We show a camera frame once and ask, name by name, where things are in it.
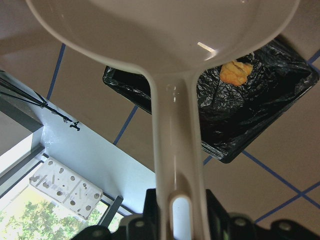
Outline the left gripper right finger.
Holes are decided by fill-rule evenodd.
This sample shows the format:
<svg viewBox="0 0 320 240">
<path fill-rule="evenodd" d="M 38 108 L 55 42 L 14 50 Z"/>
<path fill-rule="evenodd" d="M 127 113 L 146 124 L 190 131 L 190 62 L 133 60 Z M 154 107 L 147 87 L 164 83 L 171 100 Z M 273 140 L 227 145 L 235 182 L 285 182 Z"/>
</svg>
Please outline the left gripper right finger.
<svg viewBox="0 0 320 240">
<path fill-rule="evenodd" d="M 230 216 L 211 190 L 206 190 L 207 216 L 211 240 L 228 240 Z"/>
</svg>

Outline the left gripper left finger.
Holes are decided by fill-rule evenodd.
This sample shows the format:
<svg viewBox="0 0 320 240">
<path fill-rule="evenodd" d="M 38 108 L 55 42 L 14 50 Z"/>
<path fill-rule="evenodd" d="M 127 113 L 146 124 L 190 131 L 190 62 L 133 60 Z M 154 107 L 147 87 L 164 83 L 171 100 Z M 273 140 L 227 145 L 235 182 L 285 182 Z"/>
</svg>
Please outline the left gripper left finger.
<svg viewBox="0 0 320 240">
<path fill-rule="evenodd" d="M 154 239 L 159 240 L 160 210 L 157 203 L 157 194 L 155 188 L 149 188 L 146 190 L 143 207 L 143 217 L 146 218 L 148 222 L 150 222 Z"/>
</svg>

